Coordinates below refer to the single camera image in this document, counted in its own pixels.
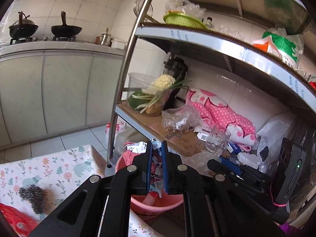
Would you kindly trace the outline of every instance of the green and white bag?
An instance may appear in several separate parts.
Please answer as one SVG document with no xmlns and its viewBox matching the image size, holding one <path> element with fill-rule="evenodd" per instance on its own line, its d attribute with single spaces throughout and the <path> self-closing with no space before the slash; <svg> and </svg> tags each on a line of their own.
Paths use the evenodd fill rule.
<svg viewBox="0 0 316 237">
<path fill-rule="evenodd" d="M 272 42 L 282 55 L 285 64 L 293 69 L 298 69 L 299 55 L 303 54 L 304 41 L 302 35 L 288 36 L 285 28 L 270 28 L 263 33 L 262 38 L 271 35 Z"/>
</svg>

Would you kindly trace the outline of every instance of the kitchen counter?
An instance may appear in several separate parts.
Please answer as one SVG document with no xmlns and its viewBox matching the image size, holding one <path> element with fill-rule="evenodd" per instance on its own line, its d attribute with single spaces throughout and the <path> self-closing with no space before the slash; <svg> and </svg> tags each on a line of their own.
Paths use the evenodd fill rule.
<svg viewBox="0 0 316 237">
<path fill-rule="evenodd" d="M 125 50 L 86 42 L 36 41 L 7 45 L 0 48 L 0 56 L 36 50 L 81 50 L 123 56 Z"/>
</svg>

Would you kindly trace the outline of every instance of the cauliflower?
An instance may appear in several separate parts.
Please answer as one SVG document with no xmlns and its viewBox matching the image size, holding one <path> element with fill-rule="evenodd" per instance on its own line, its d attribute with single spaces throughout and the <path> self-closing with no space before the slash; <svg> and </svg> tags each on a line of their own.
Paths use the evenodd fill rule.
<svg viewBox="0 0 316 237">
<path fill-rule="evenodd" d="M 145 94 L 156 95 L 157 91 L 168 89 L 175 83 L 175 79 L 167 74 L 163 74 L 155 79 L 148 88 L 143 88 L 142 91 Z"/>
</svg>

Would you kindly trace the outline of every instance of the screw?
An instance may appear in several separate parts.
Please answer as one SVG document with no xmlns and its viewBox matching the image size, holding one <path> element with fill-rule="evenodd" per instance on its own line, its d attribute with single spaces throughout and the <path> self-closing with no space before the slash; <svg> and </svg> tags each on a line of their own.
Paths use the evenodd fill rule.
<svg viewBox="0 0 316 237">
<path fill-rule="evenodd" d="M 90 176 L 89 180 L 91 183 L 96 183 L 97 181 L 100 180 L 100 176 L 98 176 L 98 175 Z"/>
<path fill-rule="evenodd" d="M 179 171 L 185 171 L 185 170 L 188 169 L 188 167 L 187 167 L 186 165 L 181 164 L 181 165 L 177 166 L 177 169 L 178 169 Z"/>
<path fill-rule="evenodd" d="M 217 181 L 219 181 L 219 182 L 222 182 L 222 181 L 225 180 L 225 176 L 222 175 L 222 174 L 217 174 L 217 175 L 215 176 L 215 179 L 216 179 Z"/>
<path fill-rule="evenodd" d="M 137 166 L 135 166 L 135 165 L 129 165 L 127 167 L 128 172 L 134 172 L 136 169 L 137 169 Z"/>
</svg>

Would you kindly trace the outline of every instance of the pink blanket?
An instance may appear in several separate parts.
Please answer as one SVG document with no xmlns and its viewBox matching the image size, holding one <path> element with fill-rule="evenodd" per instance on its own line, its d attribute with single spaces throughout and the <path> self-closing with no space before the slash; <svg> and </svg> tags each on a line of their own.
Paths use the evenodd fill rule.
<svg viewBox="0 0 316 237">
<path fill-rule="evenodd" d="M 228 129 L 230 141 L 239 144 L 245 151 L 251 150 L 256 139 L 255 126 L 234 112 L 221 98 L 209 91 L 193 88 L 186 95 L 186 103 L 198 108 L 209 127 L 216 125 L 220 129 Z"/>
</svg>

